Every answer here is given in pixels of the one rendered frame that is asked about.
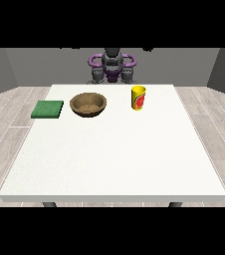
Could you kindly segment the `brown wooden bowl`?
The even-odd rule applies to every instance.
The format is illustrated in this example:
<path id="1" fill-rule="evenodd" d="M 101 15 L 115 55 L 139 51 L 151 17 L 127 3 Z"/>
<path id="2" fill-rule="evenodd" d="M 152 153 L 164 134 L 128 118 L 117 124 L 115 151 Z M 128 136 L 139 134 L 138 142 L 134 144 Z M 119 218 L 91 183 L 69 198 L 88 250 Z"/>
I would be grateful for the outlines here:
<path id="1" fill-rule="evenodd" d="M 82 93 L 70 100 L 72 111 L 82 118 L 98 116 L 107 105 L 107 99 L 98 93 Z"/>

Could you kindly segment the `yellow cup with melon print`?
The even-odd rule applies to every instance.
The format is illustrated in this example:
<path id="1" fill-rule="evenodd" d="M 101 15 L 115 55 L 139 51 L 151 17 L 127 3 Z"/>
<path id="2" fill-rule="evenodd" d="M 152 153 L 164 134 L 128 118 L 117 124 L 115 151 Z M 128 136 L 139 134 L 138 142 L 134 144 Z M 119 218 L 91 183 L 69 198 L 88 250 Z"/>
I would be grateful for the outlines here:
<path id="1" fill-rule="evenodd" d="M 144 86 L 133 86 L 131 88 L 131 107 L 140 111 L 143 107 L 146 88 Z"/>

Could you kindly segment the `green square pad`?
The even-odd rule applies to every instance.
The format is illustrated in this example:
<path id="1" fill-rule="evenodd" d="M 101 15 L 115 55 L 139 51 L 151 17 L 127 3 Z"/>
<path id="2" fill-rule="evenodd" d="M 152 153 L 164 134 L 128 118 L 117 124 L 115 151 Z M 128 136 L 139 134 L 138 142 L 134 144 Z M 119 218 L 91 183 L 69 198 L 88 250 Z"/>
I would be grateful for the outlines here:
<path id="1" fill-rule="evenodd" d="M 57 119 L 60 116 L 63 101 L 38 101 L 31 113 L 32 119 Z"/>

